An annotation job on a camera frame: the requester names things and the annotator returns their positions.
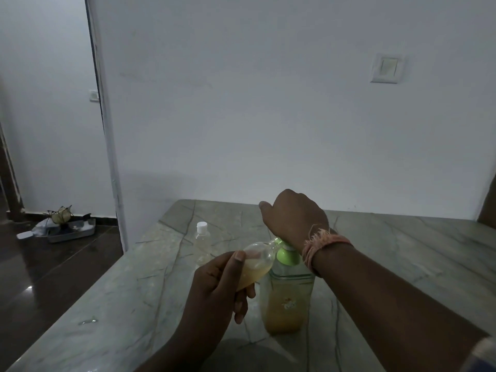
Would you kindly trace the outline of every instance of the granite table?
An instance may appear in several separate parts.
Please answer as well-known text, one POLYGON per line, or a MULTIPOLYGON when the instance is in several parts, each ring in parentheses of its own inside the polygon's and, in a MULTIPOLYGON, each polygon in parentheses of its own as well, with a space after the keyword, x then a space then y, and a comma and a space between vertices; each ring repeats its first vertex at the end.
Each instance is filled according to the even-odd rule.
MULTIPOLYGON (((326 214, 358 250, 496 334, 496 230, 465 220, 326 214)), ((213 255, 273 237, 256 205, 178 201, 9 371, 135 369, 169 339, 181 318, 200 221, 209 224, 213 255)), ((257 298, 249 305, 244 323, 231 322, 202 370, 383 370, 319 278, 308 324, 298 333, 270 337, 257 298)))

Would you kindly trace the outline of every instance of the yellow liquid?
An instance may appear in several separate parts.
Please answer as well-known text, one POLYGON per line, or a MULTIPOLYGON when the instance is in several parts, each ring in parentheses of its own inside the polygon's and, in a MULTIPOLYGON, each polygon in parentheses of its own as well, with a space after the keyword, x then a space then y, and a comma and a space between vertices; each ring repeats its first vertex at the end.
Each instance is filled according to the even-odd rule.
POLYGON ((239 279, 238 288, 239 291, 252 283, 258 281, 264 275, 266 275, 270 268, 272 267, 272 261, 266 262, 260 259, 249 258, 245 260, 245 265, 241 272, 241 278, 239 279))

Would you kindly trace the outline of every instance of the white bottle cap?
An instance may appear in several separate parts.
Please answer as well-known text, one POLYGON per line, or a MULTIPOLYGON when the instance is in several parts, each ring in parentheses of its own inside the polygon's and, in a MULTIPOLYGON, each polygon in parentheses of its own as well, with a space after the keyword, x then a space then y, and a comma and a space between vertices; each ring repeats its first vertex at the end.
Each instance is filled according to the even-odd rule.
POLYGON ((196 224, 196 232, 198 232, 199 235, 205 235, 208 232, 207 222, 198 222, 196 224))

